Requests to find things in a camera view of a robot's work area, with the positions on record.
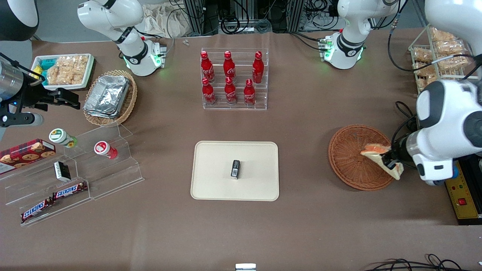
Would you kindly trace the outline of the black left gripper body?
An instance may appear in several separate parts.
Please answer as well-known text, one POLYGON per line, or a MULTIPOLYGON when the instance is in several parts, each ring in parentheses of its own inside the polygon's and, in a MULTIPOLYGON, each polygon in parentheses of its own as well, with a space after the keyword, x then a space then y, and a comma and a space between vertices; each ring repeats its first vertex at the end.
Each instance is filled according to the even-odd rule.
POLYGON ((391 138, 391 159, 411 168, 411 156, 407 150, 408 137, 391 138))

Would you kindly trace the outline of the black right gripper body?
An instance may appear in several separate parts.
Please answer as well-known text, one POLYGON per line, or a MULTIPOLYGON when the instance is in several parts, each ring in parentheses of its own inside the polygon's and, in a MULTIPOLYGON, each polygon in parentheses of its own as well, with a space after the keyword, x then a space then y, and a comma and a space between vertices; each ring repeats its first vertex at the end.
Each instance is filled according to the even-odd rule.
POLYGON ((43 112, 49 110, 49 106, 62 106, 54 92, 43 87, 42 84, 30 86, 23 85, 15 95, 15 112, 21 113, 23 108, 37 109, 43 112))

